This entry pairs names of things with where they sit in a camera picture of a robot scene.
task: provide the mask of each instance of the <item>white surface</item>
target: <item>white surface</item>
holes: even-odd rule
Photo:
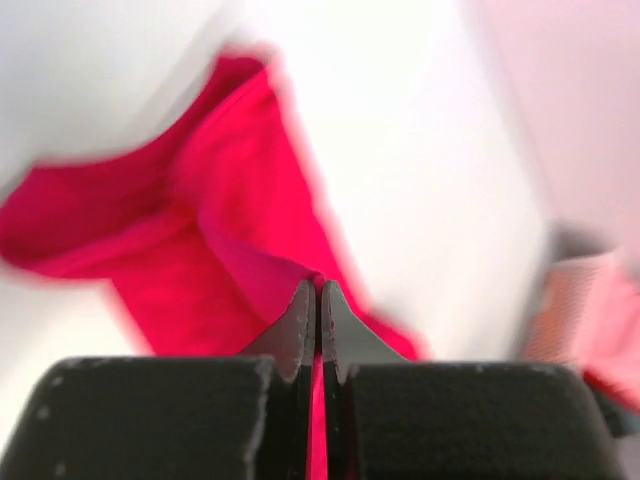
[[[12,40],[0,41],[0,181],[45,147],[122,147],[156,131],[220,34],[205,29],[183,57],[216,12],[210,2],[15,3],[0,7],[0,27],[12,25],[0,28]],[[245,0],[241,13],[245,31],[284,53],[331,205],[377,303],[428,336],[439,358],[504,356],[545,221],[457,4]],[[22,340],[0,357],[0,438],[55,358],[132,349],[101,290],[1,278],[0,338]]]

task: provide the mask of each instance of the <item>pink cloth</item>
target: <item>pink cloth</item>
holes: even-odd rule
[[[555,264],[524,360],[565,364],[640,413],[640,295],[617,253]]]
[[[584,376],[640,413],[640,295],[618,264],[595,286],[586,312]]]
[[[147,145],[37,165],[0,209],[0,254],[50,277],[110,279],[159,355],[236,354],[280,317],[301,279],[321,275],[417,359],[405,336],[355,301],[285,132],[280,88],[261,61],[222,55],[191,107]],[[316,373],[318,479],[327,473]]]

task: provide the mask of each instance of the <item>pink fabric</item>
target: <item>pink fabric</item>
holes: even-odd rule
[[[50,277],[111,279],[159,355],[236,354],[284,312],[301,279],[321,275],[417,359],[405,336],[355,301],[285,132],[278,88],[261,61],[227,53],[149,144],[91,164],[37,165],[0,209],[0,254]],[[320,370],[316,479],[327,475],[322,398]]]
[[[640,295],[619,254],[556,263],[547,297],[523,359],[564,364],[640,413]]]
[[[585,379],[640,413],[640,295],[619,264],[598,279],[585,312]]]

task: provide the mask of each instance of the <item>pink object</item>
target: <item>pink object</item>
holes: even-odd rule
[[[558,262],[547,287],[525,360],[566,364],[640,412],[640,295],[618,254]]]
[[[280,85],[271,67],[227,53],[147,145],[92,164],[37,165],[0,209],[0,254],[50,277],[111,279],[159,355],[236,354],[315,277],[337,280],[363,322],[417,359],[407,338],[355,301],[285,132]],[[315,479],[327,475],[321,374]]]

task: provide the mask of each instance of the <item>red fabric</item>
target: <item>red fabric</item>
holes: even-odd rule
[[[0,254],[50,277],[111,279],[159,355],[236,354],[284,312],[301,279],[322,275],[392,348],[417,359],[407,338],[355,302],[268,70],[223,55],[191,107],[149,144],[36,166],[0,209]],[[313,473],[326,478],[318,402],[321,377]]]

